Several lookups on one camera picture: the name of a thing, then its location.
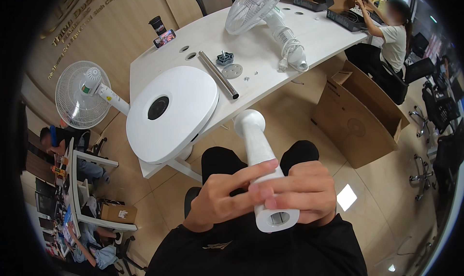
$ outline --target desk grommet hole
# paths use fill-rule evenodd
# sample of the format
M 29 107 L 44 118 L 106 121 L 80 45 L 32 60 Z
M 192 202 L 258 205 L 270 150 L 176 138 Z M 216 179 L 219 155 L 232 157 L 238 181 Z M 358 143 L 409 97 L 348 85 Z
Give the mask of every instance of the desk grommet hole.
M 179 50 L 179 53 L 185 52 L 186 50 L 188 50 L 189 47 L 190 47 L 190 46 L 182 47 L 182 48 Z
M 197 55 L 197 53 L 189 53 L 189 54 L 187 55 L 187 57 L 185 57 L 185 60 L 186 60 L 186 61 L 189 61 L 189 60 L 195 58 L 196 55 Z

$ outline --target tiled floor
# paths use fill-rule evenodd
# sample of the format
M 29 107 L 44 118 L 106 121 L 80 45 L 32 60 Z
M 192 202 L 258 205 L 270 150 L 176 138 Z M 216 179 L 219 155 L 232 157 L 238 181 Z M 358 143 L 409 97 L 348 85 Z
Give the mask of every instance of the tiled floor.
M 342 218 L 353 224 L 364 258 L 371 275 L 412 275 L 419 254 L 425 244 L 436 235 L 437 225 L 431 190 L 420 202 L 414 200 L 418 187 L 411 186 L 408 178 L 415 174 L 413 155 L 426 158 L 426 143 L 416 138 L 417 125 L 413 122 L 401 133 L 399 150 L 363 166 L 353 169 L 333 143 L 311 121 L 325 85 L 326 74 L 341 69 L 344 54 L 320 64 L 299 76 L 252 106 L 266 119 L 265 135 L 279 159 L 297 140 L 312 141 L 319 149 L 320 161 L 329 169 L 339 193 L 347 184 L 357 196 Z M 423 106 L 421 82 L 411 84 L 408 96 L 400 109 L 407 112 L 414 105 Z M 169 230 L 183 221 L 183 201 L 191 186 L 199 182 L 178 173 L 171 167 L 163 168 L 150 179 L 144 179 L 137 157 L 129 146 L 125 134 L 125 116 L 119 114 L 104 131 L 108 141 L 101 155 L 117 160 L 119 167 L 111 169 L 111 183 L 99 186 L 97 194 L 123 200 L 138 209 L 130 256 L 142 266 L 148 265 L 156 248 Z M 243 141 L 235 134 L 232 121 L 225 124 L 230 130 L 218 128 L 196 145 L 188 158 L 192 168 L 201 173 L 201 154 L 209 147 L 223 146 L 234 150 L 246 161 Z M 395 256 L 378 263 L 386 256 L 396 254 L 397 248 L 412 236 Z M 138 275 L 141 271 L 132 269 Z

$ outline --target white t-shirt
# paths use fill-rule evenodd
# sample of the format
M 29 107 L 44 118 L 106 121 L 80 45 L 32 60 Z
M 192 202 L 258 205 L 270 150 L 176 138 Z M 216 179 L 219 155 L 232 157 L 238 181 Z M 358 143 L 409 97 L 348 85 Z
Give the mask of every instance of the white t-shirt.
M 380 52 L 380 60 L 388 62 L 395 73 L 403 67 L 406 57 L 406 29 L 404 26 L 381 27 L 385 42 Z

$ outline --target white fan base cover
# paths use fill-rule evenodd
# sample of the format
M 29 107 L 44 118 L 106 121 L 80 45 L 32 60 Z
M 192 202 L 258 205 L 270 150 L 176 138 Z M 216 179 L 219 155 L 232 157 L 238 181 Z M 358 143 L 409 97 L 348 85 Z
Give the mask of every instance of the white fan base cover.
M 148 119 L 148 108 L 163 96 L 169 98 L 166 111 Z M 163 72 L 131 105 L 126 133 L 132 150 L 151 164 L 175 157 L 206 125 L 218 99 L 216 82 L 200 69 L 179 66 Z

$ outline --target desk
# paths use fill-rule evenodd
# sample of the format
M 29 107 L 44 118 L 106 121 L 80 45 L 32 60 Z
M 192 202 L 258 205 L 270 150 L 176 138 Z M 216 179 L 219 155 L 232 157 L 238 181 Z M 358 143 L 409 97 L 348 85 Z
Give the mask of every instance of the desk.
M 72 191 L 73 191 L 73 195 L 72 195 L 73 205 L 72 205 L 72 207 L 74 207 L 74 208 L 77 207 L 77 209 L 75 209 L 75 214 L 76 214 L 77 220 L 79 222 L 85 222 L 85 223 L 93 224 L 93 225 L 96 225 L 96 226 L 116 229 L 116 230 L 120 230 L 120 231 L 136 231 L 137 230 L 136 225 L 121 224 L 121 223 L 116 223 L 116 222 L 111 222 L 111 221 L 105 221 L 105 220 L 102 220 L 102 219 L 96 219 L 96 218 L 89 217 L 89 216 L 81 214 L 81 208 L 80 207 L 81 207 L 81 205 L 83 205 L 83 203 L 79 203 L 78 189 L 81 189 L 82 191 L 86 192 L 87 195 L 88 195 L 88 190 L 85 191 L 85 189 L 86 189 L 85 185 L 84 186 L 81 185 L 81 186 L 78 187 L 78 180 L 77 180 L 77 178 L 78 178 L 78 176 L 77 176 L 77 161 L 78 161 L 78 158 L 82 158 L 82 159 L 84 159 L 86 161 L 89 161 L 89 162 L 99 163 L 99 164 L 113 166 L 113 167 L 118 167 L 118 165 L 119 165 L 119 163 L 117 163 L 115 161 L 112 161 L 112 160 L 104 159 L 104 158 L 97 157 L 97 156 L 92 156 L 90 154 L 80 152 L 78 150 L 73 151 L 72 158 L 70 159 L 70 162 L 69 162 L 69 165 L 72 166 L 72 173 L 70 174 L 70 184 L 69 184 L 70 187 L 69 188 L 70 188 L 70 190 L 72 188 Z
M 317 66 L 339 52 L 366 39 L 362 32 L 352 33 L 326 18 L 326 11 L 311 10 L 284 2 L 277 6 L 286 16 L 285 23 L 305 47 L 306 61 L 310 68 Z M 273 39 L 272 33 L 264 21 L 241 35 L 230 35 L 225 30 L 225 19 L 229 8 L 209 14 L 176 31 L 177 38 L 160 49 L 154 46 L 140 55 L 130 65 L 130 99 L 134 102 L 137 96 L 156 76 L 176 66 L 188 65 L 205 71 L 214 78 L 214 74 L 204 65 L 201 59 L 185 60 L 190 53 L 204 51 L 214 61 L 221 50 L 234 53 L 234 63 L 243 66 L 243 73 L 229 80 L 240 97 L 230 99 L 223 86 L 218 84 L 219 102 L 206 126 L 200 131 L 193 144 L 207 136 L 214 129 L 224 124 L 241 111 L 250 107 L 266 95 L 282 87 L 298 77 L 300 73 L 288 67 L 285 72 L 278 72 L 281 47 Z M 184 46 L 189 48 L 180 53 Z M 149 164 L 139 159 L 143 177 L 150 178 L 165 165 L 201 182 L 201 176 L 190 170 L 190 165 L 180 158 L 174 157 L 166 163 Z

